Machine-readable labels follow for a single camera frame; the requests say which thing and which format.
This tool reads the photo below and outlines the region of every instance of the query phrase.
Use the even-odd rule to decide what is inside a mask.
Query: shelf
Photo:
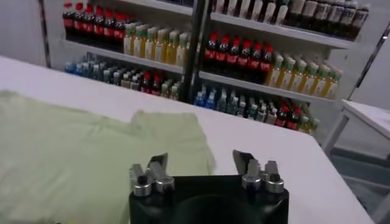
[[[275,26],[271,24],[261,23],[249,19],[242,19],[233,16],[228,16],[220,13],[211,13],[211,20],[222,23],[233,24],[236,26],[246,27],[255,30],[261,30],[268,33],[275,33],[286,37],[305,40],[313,43],[327,45],[333,48],[349,49],[355,43],[352,41],[342,40],[339,38],[328,37],[318,33],[300,30],[298,28],[290,28],[286,26]]]
[[[65,45],[65,48],[73,47],[73,48],[77,48],[77,49],[83,49],[86,52],[91,52],[91,53],[96,54],[96,55],[114,58],[114,59],[122,60],[122,61],[128,61],[130,63],[134,63],[134,64],[138,64],[138,65],[145,65],[147,67],[157,68],[157,69],[161,69],[164,71],[183,74],[183,68],[175,66],[175,65],[169,65],[169,64],[160,63],[157,61],[152,61],[152,60],[148,60],[148,59],[144,59],[144,58],[138,58],[135,56],[122,54],[122,53],[118,53],[118,52],[114,52],[114,51],[110,51],[110,50],[106,50],[106,49],[101,49],[98,47],[93,47],[93,46],[89,46],[89,45],[85,45],[85,44],[80,44],[80,43],[76,43],[76,42],[68,41],[68,40],[63,40],[62,43]]]
[[[264,85],[259,85],[256,83],[251,83],[251,82],[246,82],[238,79],[233,79],[229,77],[224,77],[222,75],[216,75],[208,72],[199,72],[199,78],[204,79],[204,80],[210,80],[214,82],[219,82],[219,83],[224,83],[232,86],[237,86],[245,89],[251,89],[255,91],[259,91],[262,93],[268,93],[268,94],[273,94],[273,95],[278,95],[278,96],[283,96],[287,97],[290,99],[296,99],[304,102],[309,102],[309,103],[320,103],[322,105],[328,105],[333,107],[334,100],[328,100],[325,98],[320,98],[320,97],[314,97],[314,96],[308,96],[302,93],[296,93],[284,89],[279,89],[279,88],[274,88],[274,87],[269,87],[269,86],[264,86]]]
[[[193,9],[184,5],[177,5],[170,2],[156,1],[156,0],[120,0],[122,2],[128,2],[137,5],[143,5],[149,8],[162,9],[165,11],[175,12],[183,15],[191,16]]]

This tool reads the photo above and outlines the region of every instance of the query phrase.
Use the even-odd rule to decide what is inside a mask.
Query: red label
[[[110,28],[104,28],[104,35],[108,37],[114,36],[114,30]]]
[[[74,22],[73,19],[64,19],[63,20],[63,25],[67,28],[72,28],[74,27]]]
[[[75,21],[75,22],[74,22],[74,28],[75,28],[76,30],[82,30],[82,29],[83,29],[83,22],[81,22],[81,21]]]
[[[226,59],[226,54],[224,54],[224,53],[217,53],[216,54],[216,59],[218,61],[224,61]]]
[[[209,50],[206,49],[205,57],[207,59],[214,59],[215,58],[215,51],[209,51]]]
[[[246,64],[248,63],[248,58],[238,58],[237,63],[238,63],[240,66],[246,66]]]
[[[103,27],[101,27],[101,26],[95,25],[95,26],[93,27],[93,29],[94,29],[94,32],[95,32],[96,34],[98,34],[98,35],[103,35],[103,34],[104,34],[104,29],[103,29]]]
[[[236,56],[233,56],[233,55],[227,55],[227,62],[230,63],[230,64],[235,64],[236,61],[237,61],[237,55]]]
[[[260,69],[262,71],[268,72],[271,68],[271,65],[269,63],[260,62]]]

